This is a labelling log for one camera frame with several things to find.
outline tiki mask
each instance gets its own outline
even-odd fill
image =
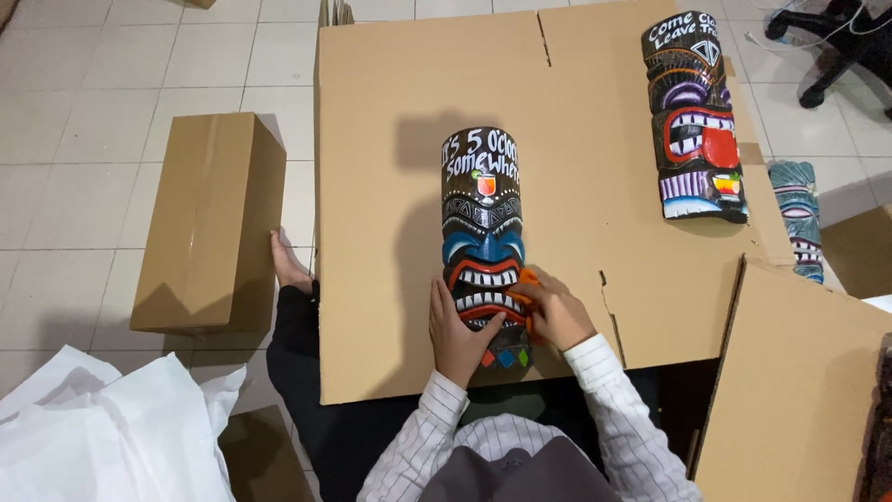
[[[481,364],[533,364],[524,309],[505,294],[524,267],[517,149],[507,132],[465,129],[443,143],[442,210],[443,278],[458,317],[479,331],[507,315]]]
[[[793,270],[818,284],[824,282],[818,198],[814,192],[814,167],[808,163],[776,163],[768,168],[780,215],[787,226],[796,265]]]
[[[747,221],[742,170],[715,19],[690,11],[641,36],[660,198],[667,220]]]

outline hand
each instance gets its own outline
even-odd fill
[[[499,332],[505,313],[499,312],[482,330],[471,331],[458,318],[452,294],[442,277],[431,280],[431,319],[427,329],[434,344],[437,371],[462,389],[467,389],[483,353]]]
[[[509,291],[536,302],[539,312],[533,312],[533,330],[549,339],[562,352],[594,336],[598,331],[579,298],[571,295],[560,280],[538,267],[530,268],[536,272],[541,285],[518,283]]]

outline person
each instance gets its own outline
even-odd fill
[[[539,306],[533,329],[573,369],[591,413],[582,429],[597,430],[594,452],[583,436],[575,434],[582,438],[577,444],[554,425],[512,414],[458,427],[468,383],[504,317],[471,331],[440,277],[431,280],[435,367],[424,392],[320,405],[319,284],[291,261],[275,232],[272,247],[282,289],[267,351],[269,377],[294,419],[324,501],[702,500],[606,339],[560,280],[537,269],[539,286],[511,290]],[[609,482],[590,460],[598,452]]]

